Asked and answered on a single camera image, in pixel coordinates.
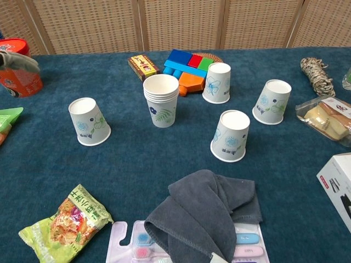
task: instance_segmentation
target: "gray towel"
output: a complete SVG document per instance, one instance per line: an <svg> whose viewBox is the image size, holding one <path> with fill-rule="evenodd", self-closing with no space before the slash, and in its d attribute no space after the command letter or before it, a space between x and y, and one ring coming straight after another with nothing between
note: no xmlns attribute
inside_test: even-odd
<svg viewBox="0 0 351 263"><path fill-rule="evenodd" d="M231 262L236 244L233 222L262 221L254 181L199 170L168 190L170 196L144 226L173 263L207 263L212 252Z"/></svg>

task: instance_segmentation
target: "green snack package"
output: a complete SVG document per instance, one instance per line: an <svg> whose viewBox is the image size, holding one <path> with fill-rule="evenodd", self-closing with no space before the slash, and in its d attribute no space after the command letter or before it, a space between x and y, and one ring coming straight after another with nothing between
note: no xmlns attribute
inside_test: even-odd
<svg viewBox="0 0 351 263"><path fill-rule="evenodd" d="M78 185L56 214L19 232L40 262L70 262L108 222L111 215L88 191Z"/></svg>
<svg viewBox="0 0 351 263"><path fill-rule="evenodd" d="M17 121L22 111L22 107L0 110L0 145L6 139L13 124Z"/></svg>

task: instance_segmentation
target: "white box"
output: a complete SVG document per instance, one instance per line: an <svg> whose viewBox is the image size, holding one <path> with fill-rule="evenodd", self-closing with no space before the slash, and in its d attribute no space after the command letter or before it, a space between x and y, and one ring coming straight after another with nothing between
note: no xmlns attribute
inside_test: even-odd
<svg viewBox="0 0 351 263"><path fill-rule="evenodd" d="M351 152L331 157L317 178L351 232Z"/></svg>

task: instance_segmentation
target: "rope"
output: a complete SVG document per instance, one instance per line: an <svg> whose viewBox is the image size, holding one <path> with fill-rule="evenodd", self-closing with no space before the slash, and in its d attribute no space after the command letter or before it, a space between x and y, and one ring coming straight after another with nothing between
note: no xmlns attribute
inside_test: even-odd
<svg viewBox="0 0 351 263"><path fill-rule="evenodd" d="M335 96L335 91L332 83L332 78L328 78L327 74L323 70L328 67L322 63L321 59L316 58L305 58L301 60L301 69L309 78L312 84L313 90L318 96L331 95Z"/></svg>

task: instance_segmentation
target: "table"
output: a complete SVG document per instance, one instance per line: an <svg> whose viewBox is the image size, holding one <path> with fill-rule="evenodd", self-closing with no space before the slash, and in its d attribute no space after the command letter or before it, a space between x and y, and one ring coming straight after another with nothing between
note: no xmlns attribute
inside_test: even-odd
<svg viewBox="0 0 351 263"><path fill-rule="evenodd" d="M341 86L351 48L196 50L211 52L231 66L230 100L207 103L201 94L179 97L175 123L155 127L142 83L127 59L140 53L35 56L44 88L27 98L0 89L1 108L24 111L0 147L0 233L2 262L37 262L18 232L47 218L78 184L111 213L132 225L145 219L167 196L167 186L200 169L256 182L270 261L351 262L351 235L316 174L332 155L350 149L300 122L295 106L316 97L300 60L321 58L337 98L351 102ZM146 52L161 69L169 52ZM269 79L282 79L292 93L279 125L252 114ZM94 98L111 136L94 147L78 143L68 112L81 97ZM220 114L229 109L251 119L245 157L224 163L210 152ZM111 224L99 231L74 262L105 262Z"/></svg>

